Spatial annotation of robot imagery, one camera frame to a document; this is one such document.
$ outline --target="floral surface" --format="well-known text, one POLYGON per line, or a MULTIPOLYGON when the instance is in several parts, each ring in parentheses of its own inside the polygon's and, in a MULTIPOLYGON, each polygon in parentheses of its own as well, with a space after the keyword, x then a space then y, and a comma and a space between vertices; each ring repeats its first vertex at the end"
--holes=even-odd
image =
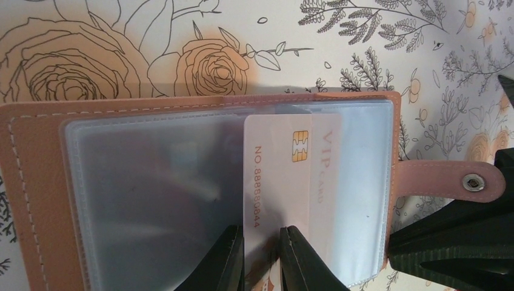
MULTIPOLYGON (((396 90, 399 159, 491 162, 514 138, 497 81, 514 63, 512 4, 5 0, 0 102, 396 90)), ((3 183, 0 290, 28 290, 3 183)), ((447 203, 401 198, 393 230, 447 203)), ((352 290, 453 291, 390 267, 352 290)))

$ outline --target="wallet strap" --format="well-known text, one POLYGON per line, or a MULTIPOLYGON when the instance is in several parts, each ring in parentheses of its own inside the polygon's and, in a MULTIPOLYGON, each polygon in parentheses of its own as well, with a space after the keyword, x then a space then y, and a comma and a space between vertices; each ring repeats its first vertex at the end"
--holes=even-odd
POLYGON ((402 161, 397 163, 397 197, 436 196, 490 202, 505 191, 505 179, 486 162, 402 161))

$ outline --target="wallet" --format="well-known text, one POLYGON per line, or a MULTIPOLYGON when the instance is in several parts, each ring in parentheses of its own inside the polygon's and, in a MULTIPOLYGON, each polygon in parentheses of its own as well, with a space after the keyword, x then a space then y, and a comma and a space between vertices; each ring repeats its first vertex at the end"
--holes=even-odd
MULTIPOLYGON (((258 115, 340 116, 327 123, 340 133, 334 196, 326 208, 308 202, 301 232, 345 285, 372 278, 387 262, 397 198, 490 202, 506 186, 484 162, 398 161, 400 103, 396 92, 355 92, 1 106, 0 166, 31 289, 179 286, 227 226, 254 217, 244 204, 244 131, 258 115)), ((306 133, 283 125, 294 132, 271 144, 286 136, 288 161, 315 157, 305 145, 295 151, 306 133)), ((269 247, 246 235, 244 244, 245 264, 269 247)))

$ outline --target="snap button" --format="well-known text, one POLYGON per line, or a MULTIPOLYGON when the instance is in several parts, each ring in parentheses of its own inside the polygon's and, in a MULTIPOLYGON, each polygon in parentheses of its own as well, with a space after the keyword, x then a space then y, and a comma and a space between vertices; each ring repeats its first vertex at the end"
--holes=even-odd
POLYGON ((468 174, 462 179, 462 185, 470 192, 478 192, 484 190, 486 182, 477 174, 468 174))

